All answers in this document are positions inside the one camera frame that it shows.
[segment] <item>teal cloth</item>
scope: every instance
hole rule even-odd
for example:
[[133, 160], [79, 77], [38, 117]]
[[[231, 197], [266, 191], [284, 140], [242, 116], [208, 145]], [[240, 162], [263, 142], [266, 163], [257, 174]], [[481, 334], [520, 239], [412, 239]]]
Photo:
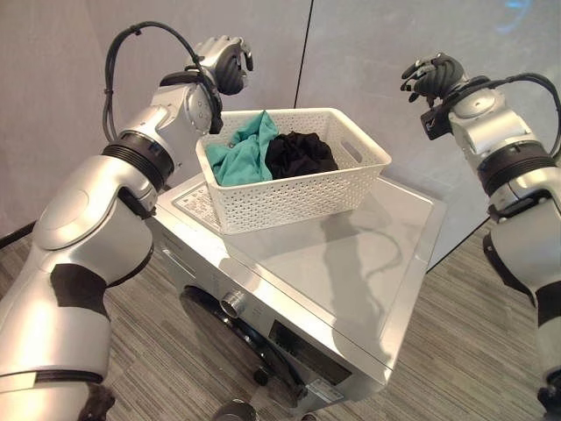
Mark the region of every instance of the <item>teal cloth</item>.
[[233, 147], [207, 145], [205, 152], [217, 183], [239, 186], [272, 180], [265, 157], [269, 142], [278, 135], [279, 129], [263, 111], [232, 135]]

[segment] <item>washing machine top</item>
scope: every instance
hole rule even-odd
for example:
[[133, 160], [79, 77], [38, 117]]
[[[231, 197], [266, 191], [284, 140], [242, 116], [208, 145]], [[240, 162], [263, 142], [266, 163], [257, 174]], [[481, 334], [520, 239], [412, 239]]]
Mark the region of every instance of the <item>washing machine top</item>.
[[380, 178], [356, 210], [223, 235], [201, 175], [161, 195], [158, 208], [206, 239], [220, 238], [231, 257], [390, 369], [445, 212]]

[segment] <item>label sticker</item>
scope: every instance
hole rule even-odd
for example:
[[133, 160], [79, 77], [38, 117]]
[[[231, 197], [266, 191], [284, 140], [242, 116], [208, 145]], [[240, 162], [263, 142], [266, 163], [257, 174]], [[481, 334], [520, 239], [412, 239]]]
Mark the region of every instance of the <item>label sticker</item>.
[[344, 398], [344, 395], [333, 388], [324, 379], [315, 379], [307, 388], [309, 391], [322, 398], [326, 403], [334, 403]]

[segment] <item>washing machine door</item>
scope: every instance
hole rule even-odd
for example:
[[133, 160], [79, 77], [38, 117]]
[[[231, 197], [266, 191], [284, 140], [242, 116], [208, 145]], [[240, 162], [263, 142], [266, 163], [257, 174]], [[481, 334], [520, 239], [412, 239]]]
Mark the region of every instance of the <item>washing machine door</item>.
[[269, 396], [282, 406], [298, 406], [307, 393], [302, 379], [259, 332], [240, 318], [228, 316], [218, 300], [200, 288], [185, 287], [180, 300], [209, 343], [226, 360], [240, 361], [236, 369], [251, 370], [253, 379], [267, 386]]

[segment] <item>white plastic basket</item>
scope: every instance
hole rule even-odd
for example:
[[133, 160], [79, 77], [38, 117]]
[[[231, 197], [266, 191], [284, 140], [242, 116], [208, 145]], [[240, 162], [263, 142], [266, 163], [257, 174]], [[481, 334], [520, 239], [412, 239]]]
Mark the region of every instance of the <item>white plastic basket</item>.
[[224, 112], [220, 134], [204, 136], [196, 144], [196, 154], [223, 233], [255, 231], [356, 209], [380, 171], [391, 162], [390, 156], [339, 110], [267, 112], [279, 133], [317, 133], [330, 146], [339, 170], [235, 187], [218, 185], [205, 147], [227, 145], [239, 127], [261, 113]]

